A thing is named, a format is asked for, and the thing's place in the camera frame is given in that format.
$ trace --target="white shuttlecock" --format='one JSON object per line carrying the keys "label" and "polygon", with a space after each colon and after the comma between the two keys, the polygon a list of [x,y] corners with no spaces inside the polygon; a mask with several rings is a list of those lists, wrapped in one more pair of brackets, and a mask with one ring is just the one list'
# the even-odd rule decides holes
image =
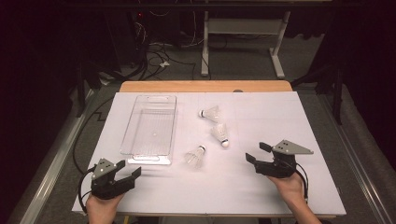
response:
{"label": "white shuttlecock", "polygon": [[202,166],[203,156],[205,154],[205,147],[198,146],[195,150],[189,151],[184,155],[186,163],[194,168],[200,168]]}
{"label": "white shuttlecock", "polygon": [[221,145],[223,147],[227,147],[228,145],[230,145],[230,142],[228,141],[227,127],[225,126],[225,124],[217,124],[210,130],[210,132],[221,142]]}
{"label": "white shuttlecock", "polygon": [[216,123],[219,122],[219,107],[216,105],[207,110],[200,110],[199,117],[210,119]]}

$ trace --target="white tabletop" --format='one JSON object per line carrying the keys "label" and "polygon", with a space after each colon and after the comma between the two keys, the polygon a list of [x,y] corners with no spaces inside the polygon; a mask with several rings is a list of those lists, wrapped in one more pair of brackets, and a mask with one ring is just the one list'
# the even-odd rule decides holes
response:
{"label": "white tabletop", "polygon": [[[177,120],[171,165],[127,164],[116,180],[139,166],[142,175],[122,199],[118,211],[141,216],[239,216],[283,217],[290,210],[265,176],[255,173],[245,159],[249,153],[261,161],[273,155],[259,149],[259,142],[274,146],[286,139],[314,151],[296,160],[309,178],[309,205],[318,216],[341,216],[346,210],[333,183],[296,92],[119,92],[114,98],[90,167],[106,158],[114,163],[127,159],[120,145],[138,95],[175,95]],[[214,123],[198,111],[218,105],[227,124],[230,146],[222,147],[210,134]],[[191,169],[186,152],[206,146],[204,165]],[[82,193],[91,189],[91,176]],[[78,200],[73,211],[81,212]]]}

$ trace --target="power cord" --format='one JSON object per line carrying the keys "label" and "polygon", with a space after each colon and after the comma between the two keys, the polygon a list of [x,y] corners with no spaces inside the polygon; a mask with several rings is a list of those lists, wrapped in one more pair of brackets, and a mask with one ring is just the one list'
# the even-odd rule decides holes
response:
{"label": "power cord", "polygon": [[306,174],[305,169],[303,168],[303,166],[301,166],[299,163],[296,163],[296,165],[298,165],[303,170],[305,176],[303,176],[303,174],[299,170],[297,170],[296,168],[294,168],[293,166],[291,166],[287,162],[279,160],[279,159],[275,159],[275,160],[281,162],[282,164],[284,164],[284,165],[288,166],[289,168],[291,168],[292,170],[294,170],[294,172],[303,180],[304,198],[305,198],[306,203],[308,203],[308,187],[309,187],[308,186],[308,175]]}
{"label": "power cord", "polygon": [[205,58],[204,58],[204,55],[203,55],[203,53],[201,52],[201,59],[204,61],[204,63],[206,64],[206,67],[207,67],[207,75],[209,76],[209,80],[212,80],[212,74],[211,74],[211,72],[210,72],[210,67],[209,67],[209,64],[207,64],[207,62],[206,62],[206,60],[205,60]]}
{"label": "power cord", "polygon": [[[157,69],[153,73],[151,73],[148,70],[147,72],[149,72],[150,75],[144,77],[144,75],[146,74],[146,73],[144,73],[139,78],[139,80],[147,80],[147,79],[149,79],[151,77],[157,76],[158,74],[160,74],[161,72],[163,72],[166,69],[167,65],[169,65],[169,62],[180,63],[180,64],[185,64],[185,65],[191,65],[192,66],[191,79],[193,79],[193,73],[194,73],[194,70],[195,70],[196,63],[183,63],[181,61],[178,61],[178,60],[175,60],[175,59],[171,58],[169,56],[169,54],[167,54],[167,52],[166,52],[166,47],[165,47],[164,43],[161,43],[161,45],[158,44],[158,43],[155,43],[155,44],[153,43],[153,44],[150,44],[150,45],[151,46],[159,46],[160,47],[160,49],[157,49],[155,51],[148,50],[148,54],[155,54],[156,55],[155,57],[151,57],[151,58],[148,59],[148,65],[155,66],[155,67],[157,67]],[[153,63],[152,61],[155,60],[155,59],[160,59],[161,63],[160,64]]]}
{"label": "power cord", "polygon": [[193,18],[194,18],[194,35],[193,35],[193,37],[192,37],[192,41],[191,41],[191,43],[189,44],[189,45],[187,45],[187,46],[181,46],[182,48],[186,48],[186,47],[191,47],[191,46],[193,46],[193,43],[194,43],[194,41],[195,41],[195,36],[196,36],[196,33],[197,33],[197,22],[196,22],[196,15],[195,15],[195,11],[193,11],[192,12],[192,15],[193,15]]}
{"label": "power cord", "polygon": [[84,202],[82,201],[83,197],[85,197],[85,195],[87,195],[89,192],[85,193],[84,196],[81,196],[81,186],[82,186],[82,182],[85,179],[85,176],[87,176],[89,173],[92,173],[96,168],[96,164],[89,170],[87,170],[87,172],[85,172],[83,174],[83,176],[81,177],[81,179],[78,182],[78,202],[79,205],[82,208],[82,211],[84,212],[85,215],[87,215],[87,206],[85,206]]}
{"label": "power cord", "polygon": [[78,169],[78,171],[79,171],[82,175],[84,175],[85,172],[82,171],[82,169],[79,167],[79,165],[78,165],[78,163],[77,163],[77,159],[76,159],[76,147],[77,147],[77,142],[78,142],[79,138],[81,137],[81,134],[82,134],[83,130],[84,130],[85,127],[87,126],[88,121],[90,121],[90,119],[93,117],[93,115],[99,115],[99,118],[98,118],[97,121],[105,121],[105,120],[106,120],[106,119],[102,119],[102,112],[98,112],[98,110],[99,110],[103,105],[105,105],[106,103],[108,103],[109,101],[111,101],[113,98],[114,98],[114,96],[111,97],[111,98],[109,98],[109,99],[107,99],[107,100],[105,100],[103,103],[101,103],[101,104],[90,114],[90,116],[84,121],[84,124],[82,125],[82,127],[81,127],[81,128],[79,129],[79,131],[78,131],[78,135],[77,135],[77,137],[76,137],[76,141],[74,142],[73,149],[72,149],[72,158],[73,158],[73,163],[75,164],[76,168]]}
{"label": "power cord", "polygon": [[157,14],[157,13],[154,13],[154,12],[150,11],[149,13],[151,13],[151,15],[153,15],[153,16],[163,17],[163,16],[168,15],[169,12],[170,12],[170,11],[167,11],[167,12],[165,12],[164,14]]}

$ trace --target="clear plastic container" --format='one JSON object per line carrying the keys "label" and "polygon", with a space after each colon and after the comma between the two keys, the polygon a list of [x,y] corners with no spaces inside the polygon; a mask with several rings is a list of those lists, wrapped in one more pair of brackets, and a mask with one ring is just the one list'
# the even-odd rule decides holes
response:
{"label": "clear plastic container", "polygon": [[137,96],[120,153],[129,163],[170,164],[176,96]]}

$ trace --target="hand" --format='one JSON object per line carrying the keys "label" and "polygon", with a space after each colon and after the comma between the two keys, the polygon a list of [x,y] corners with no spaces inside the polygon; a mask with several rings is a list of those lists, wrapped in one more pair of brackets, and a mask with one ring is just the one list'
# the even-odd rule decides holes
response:
{"label": "hand", "polygon": [[111,224],[116,217],[117,206],[124,194],[113,199],[102,200],[90,194],[87,200],[88,220],[90,224]]}
{"label": "hand", "polygon": [[290,203],[305,203],[303,180],[299,175],[294,173],[287,178],[276,178],[267,176],[276,185],[280,196],[287,205]]}
{"label": "hand", "polygon": [[299,175],[294,173],[290,177],[276,178],[267,176],[276,185],[277,191],[283,201],[288,205],[290,211],[294,214],[300,224],[320,223],[319,219],[311,211],[305,202],[303,180]]}

